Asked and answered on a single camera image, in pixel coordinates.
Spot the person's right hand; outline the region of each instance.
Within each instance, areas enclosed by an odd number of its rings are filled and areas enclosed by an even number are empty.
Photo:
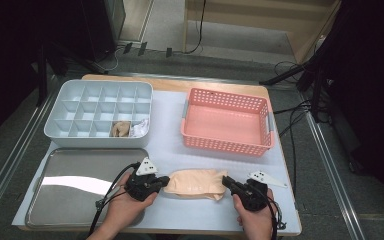
[[[273,192],[269,188],[267,196],[273,199]],[[245,234],[249,240],[265,240],[271,239],[272,234],[272,215],[269,207],[265,207],[258,212],[246,210],[238,195],[233,194],[233,204],[236,211],[239,213],[237,218],[239,225],[244,228]],[[276,206],[271,203],[274,213],[276,214]]]

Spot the white tabletop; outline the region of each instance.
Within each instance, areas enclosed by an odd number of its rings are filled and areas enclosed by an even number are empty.
[[[183,138],[180,133],[185,99],[186,93],[184,92],[154,91],[149,132],[150,142],[145,150],[152,162],[159,168],[157,176],[170,175],[172,172],[182,169],[225,169],[230,177],[245,183],[248,173],[262,170],[288,185],[287,188],[269,185],[282,210],[283,222],[287,223],[286,229],[280,230],[279,235],[300,234],[300,219],[295,209],[295,200],[278,134],[275,134],[275,146],[262,157],[187,148],[183,145]],[[59,146],[52,142],[32,179],[12,225],[21,229],[28,229],[25,225],[25,216],[33,198],[34,184],[42,174],[49,153],[56,148]],[[160,191],[154,204],[146,209],[144,219],[127,231],[197,234],[240,233],[243,230],[236,222],[238,214],[232,202],[228,189],[219,201],[181,199]]]

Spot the divided storage box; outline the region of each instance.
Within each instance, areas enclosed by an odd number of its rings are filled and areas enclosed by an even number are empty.
[[[181,132],[188,147],[261,156],[274,145],[273,111],[267,98],[192,88]]]
[[[149,141],[152,86],[145,82],[71,80],[64,83],[45,124],[61,147],[143,148]],[[141,137],[113,137],[118,121],[147,122]]]

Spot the white triangular marker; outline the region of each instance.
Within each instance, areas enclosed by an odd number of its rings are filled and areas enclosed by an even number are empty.
[[[148,157],[144,158],[142,163],[140,164],[138,170],[136,171],[136,175],[143,176],[152,173],[157,173],[157,167],[149,160]]]
[[[275,179],[274,177],[268,175],[267,173],[265,173],[263,171],[257,171],[257,172],[250,173],[250,174],[248,174],[248,177],[251,179],[254,179],[255,181],[260,182],[260,183],[265,183],[268,185],[275,185],[275,186],[283,187],[283,188],[288,187],[288,185],[286,185],[286,183],[280,182],[279,180]]]

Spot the table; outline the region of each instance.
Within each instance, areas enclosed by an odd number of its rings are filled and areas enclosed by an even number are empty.
[[[264,169],[265,172],[288,185],[288,188],[271,187],[276,201],[282,209],[283,219],[288,224],[285,230],[279,231],[279,235],[295,236],[301,233],[301,224],[298,212],[295,209],[295,200],[292,194],[292,188],[277,134],[275,147],[267,151],[260,158],[210,152],[208,150],[197,150],[184,147],[181,141],[180,129],[178,129],[177,126],[164,129],[162,127],[161,118],[158,117],[164,114],[169,114],[169,116],[176,116],[179,114],[179,116],[181,116],[186,91],[191,87],[268,97],[266,88],[262,86],[225,83],[102,75],[86,75],[83,79],[143,81],[152,84],[155,100],[153,102],[153,116],[156,117],[152,119],[151,124],[153,123],[154,126],[158,125],[159,127],[151,127],[150,143],[145,147],[145,150],[148,151],[153,162],[158,165],[160,172],[162,174],[169,174],[175,170],[185,168],[225,168],[229,170],[229,176],[237,181],[244,182],[247,179],[246,175],[248,173]],[[170,102],[165,104],[164,102],[161,102],[162,99],[166,99],[167,97],[170,97]],[[170,119],[180,122],[180,119],[176,120],[177,118],[175,117]],[[155,138],[152,138],[152,136],[154,136],[153,134],[174,134],[174,138],[178,139],[178,141],[167,142],[166,139],[161,137],[156,141]],[[24,230],[30,230],[25,226],[24,217],[32,199],[32,189],[35,180],[40,176],[41,171],[43,171],[43,165],[47,159],[47,155],[57,147],[58,146],[55,143],[51,143],[48,153],[42,160],[42,169],[39,167],[36,172],[29,191],[13,220],[13,225]],[[173,164],[173,161],[178,161],[179,164]],[[160,193],[160,196],[156,199],[154,204],[147,209],[145,218],[142,222],[136,226],[129,227],[124,231],[141,233],[213,234],[227,235],[231,237],[243,236],[241,227],[236,223],[236,216],[237,213],[233,208],[232,199],[228,190],[226,191],[225,196],[218,202],[207,199],[183,201],[176,198],[170,198],[166,193]]]
[[[185,0],[183,51],[186,51],[188,20],[201,21],[203,2]],[[300,64],[320,36],[329,32],[339,6],[339,0],[207,0],[204,22],[285,31]]]

